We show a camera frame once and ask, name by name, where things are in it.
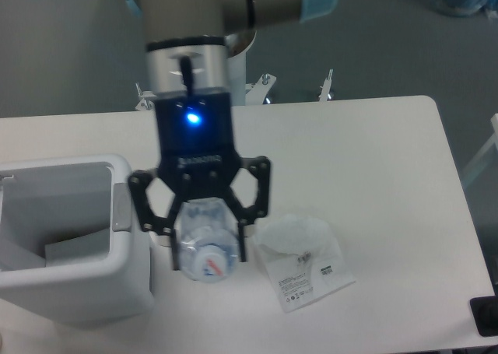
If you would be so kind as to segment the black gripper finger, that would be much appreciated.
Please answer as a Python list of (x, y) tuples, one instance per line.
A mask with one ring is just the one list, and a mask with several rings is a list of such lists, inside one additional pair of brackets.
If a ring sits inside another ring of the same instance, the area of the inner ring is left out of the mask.
[(156, 179), (156, 169), (135, 170), (128, 176), (128, 190), (130, 192), (135, 213), (142, 232), (153, 232), (158, 237), (168, 237), (170, 240), (172, 269), (180, 270), (178, 232), (175, 222), (184, 202), (184, 192), (174, 191), (174, 196), (166, 216), (158, 216), (152, 210), (147, 189)]
[[(237, 221), (240, 262), (246, 262), (245, 229), (247, 226), (254, 225), (257, 219), (265, 218), (269, 212), (272, 163), (266, 156), (240, 157), (239, 160), (239, 169), (223, 190), (223, 200)], [(246, 170), (257, 181), (254, 202), (247, 207), (242, 206), (233, 189), (233, 182), (242, 170)]]

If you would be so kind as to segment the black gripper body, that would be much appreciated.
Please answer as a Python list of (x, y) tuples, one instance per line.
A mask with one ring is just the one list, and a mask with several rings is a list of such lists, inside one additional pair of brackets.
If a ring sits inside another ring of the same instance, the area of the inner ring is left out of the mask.
[(160, 142), (157, 177), (174, 193), (171, 208), (203, 198), (234, 200), (241, 157), (235, 150), (228, 93), (154, 102)]

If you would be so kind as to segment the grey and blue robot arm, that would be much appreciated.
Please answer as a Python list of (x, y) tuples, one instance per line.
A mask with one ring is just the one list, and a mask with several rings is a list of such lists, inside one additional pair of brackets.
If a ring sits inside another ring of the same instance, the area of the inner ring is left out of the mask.
[(142, 14), (160, 161), (128, 187), (141, 229), (168, 237), (180, 267), (175, 222), (184, 203), (219, 198), (244, 229), (268, 214), (272, 164), (235, 148), (229, 35), (329, 14), (338, 0), (133, 0)]

